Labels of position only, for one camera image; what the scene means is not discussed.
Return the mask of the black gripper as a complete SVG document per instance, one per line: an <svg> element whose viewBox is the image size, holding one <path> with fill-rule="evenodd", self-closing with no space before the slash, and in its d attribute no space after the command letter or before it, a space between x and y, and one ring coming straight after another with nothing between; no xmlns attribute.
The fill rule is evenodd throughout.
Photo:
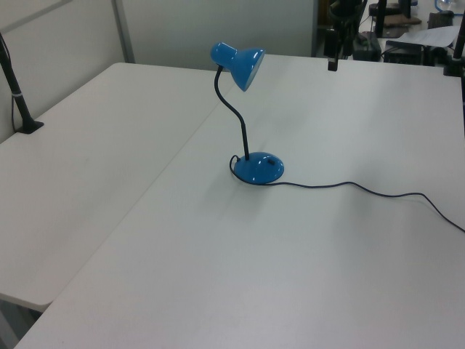
<svg viewBox="0 0 465 349"><path fill-rule="evenodd" d="M366 1L329 1L328 15L333 20L333 28L339 30L339 58L347 59L353 52L353 29L357 30L365 11ZM325 32L325 56L328 70L337 71L338 36L334 29Z"/></svg>

